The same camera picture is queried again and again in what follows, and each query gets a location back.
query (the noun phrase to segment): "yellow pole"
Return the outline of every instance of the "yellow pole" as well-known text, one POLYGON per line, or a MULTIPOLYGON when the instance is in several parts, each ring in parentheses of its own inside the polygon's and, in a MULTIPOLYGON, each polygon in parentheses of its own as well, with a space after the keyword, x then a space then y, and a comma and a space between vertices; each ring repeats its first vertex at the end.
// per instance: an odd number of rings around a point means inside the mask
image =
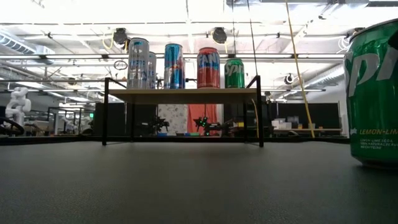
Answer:
POLYGON ((294 60, 296 63, 298 81, 300 82, 301 94, 303 95, 304 104, 305 104, 305 111, 307 112, 308 122, 310 123, 311 135, 312 135, 312 138, 315 138, 315 135, 313 133, 313 126, 312 126, 312 121, 311 121, 311 116, 310 116, 310 110, 308 109, 307 97, 305 96, 303 82, 302 82, 300 70, 299 70, 299 63, 297 61, 296 46, 294 44, 292 22, 290 21, 290 13, 289 13, 289 6, 287 4, 287 0, 285 0, 285 4, 286 4, 286 11, 287 11, 287 18, 289 20, 290 37, 292 38, 293 53, 294 53, 294 60))

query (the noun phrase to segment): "wooden shelf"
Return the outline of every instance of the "wooden shelf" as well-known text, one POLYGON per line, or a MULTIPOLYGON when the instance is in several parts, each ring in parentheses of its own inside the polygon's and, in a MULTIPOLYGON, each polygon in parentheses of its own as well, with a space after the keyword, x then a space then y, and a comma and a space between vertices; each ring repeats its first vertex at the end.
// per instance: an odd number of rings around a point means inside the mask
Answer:
POLYGON ((125 102, 139 105, 243 103, 257 99, 255 88, 109 90, 109 94, 125 102))

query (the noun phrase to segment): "green soda can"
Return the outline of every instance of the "green soda can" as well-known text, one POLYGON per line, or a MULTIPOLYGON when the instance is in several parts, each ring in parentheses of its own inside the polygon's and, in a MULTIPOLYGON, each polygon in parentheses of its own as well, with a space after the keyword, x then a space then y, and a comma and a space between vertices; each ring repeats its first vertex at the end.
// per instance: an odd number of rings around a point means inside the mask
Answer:
POLYGON ((368 27, 344 57, 351 155, 398 167, 398 19, 368 27))
POLYGON ((239 58, 228 59, 224 67, 225 88, 245 88, 244 67, 239 58))

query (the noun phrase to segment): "silver soda can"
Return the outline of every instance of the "silver soda can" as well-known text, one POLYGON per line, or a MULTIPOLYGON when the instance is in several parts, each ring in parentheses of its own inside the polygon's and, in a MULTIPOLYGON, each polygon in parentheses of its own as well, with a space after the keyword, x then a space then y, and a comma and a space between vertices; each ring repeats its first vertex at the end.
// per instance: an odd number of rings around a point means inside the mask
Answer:
POLYGON ((185 88, 183 48, 179 44, 167 44, 165 46, 164 88, 185 88))
POLYGON ((148 77, 147 77, 147 88, 150 90, 156 87, 156 54, 149 52, 148 60, 148 77))
POLYGON ((128 89, 146 89, 149 59, 149 42, 143 38, 132 38, 129 44, 128 89))

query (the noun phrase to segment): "red soda can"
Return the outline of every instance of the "red soda can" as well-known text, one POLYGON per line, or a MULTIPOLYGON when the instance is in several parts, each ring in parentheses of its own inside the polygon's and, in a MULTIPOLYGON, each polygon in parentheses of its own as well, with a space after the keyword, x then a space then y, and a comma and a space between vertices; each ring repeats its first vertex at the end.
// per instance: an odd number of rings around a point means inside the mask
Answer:
POLYGON ((213 47, 204 47, 198 53, 197 88, 220 88, 220 55, 213 47))

